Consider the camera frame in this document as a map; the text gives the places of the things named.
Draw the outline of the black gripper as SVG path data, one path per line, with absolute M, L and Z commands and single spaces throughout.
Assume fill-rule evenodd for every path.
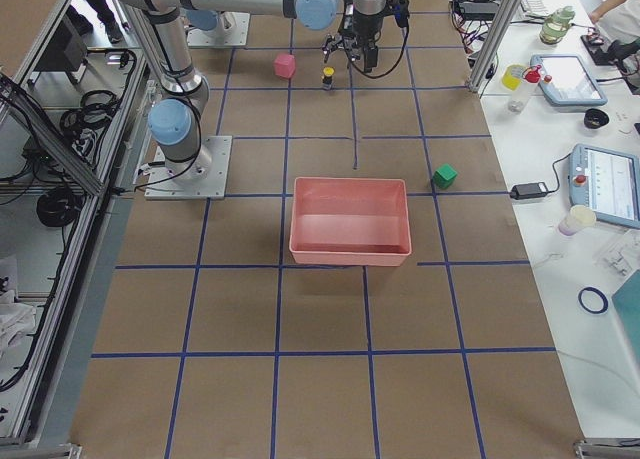
M 357 10 L 343 15 L 339 33 L 327 35 L 321 47 L 323 61 L 328 62 L 336 51 L 342 51 L 350 60 L 349 51 L 363 52 L 363 69 L 372 72 L 378 65 L 377 41 L 382 30 L 384 13 L 367 15 Z

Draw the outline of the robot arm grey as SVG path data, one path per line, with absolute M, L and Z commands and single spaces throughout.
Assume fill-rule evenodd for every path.
M 191 46 L 222 48 L 246 42 L 252 15 L 298 20 L 310 30 L 328 28 L 343 15 L 338 32 L 326 38 L 324 56 L 341 50 L 363 76 L 378 64 L 377 42 L 387 17 L 408 27 L 408 0 L 118 0 L 127 12 L 147 61 L 171 98 L 208 100 L 205 79 L 194 68 Z

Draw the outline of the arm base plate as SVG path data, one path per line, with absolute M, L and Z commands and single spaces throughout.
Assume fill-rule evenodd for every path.
M 187 42 L 192 48 L 244 47 L 250 15 L 240 12 L 187 10 Z
M 228 168 L 232 149 L 231 136 L 205 136 L 200 154 L 193 166 L 190 162 L 166 162 L 159 146 L 155 161 L 163 165 L 150 170 L 151 186 L 145 188 L 148 200 L 195 200 L 225 198 Z

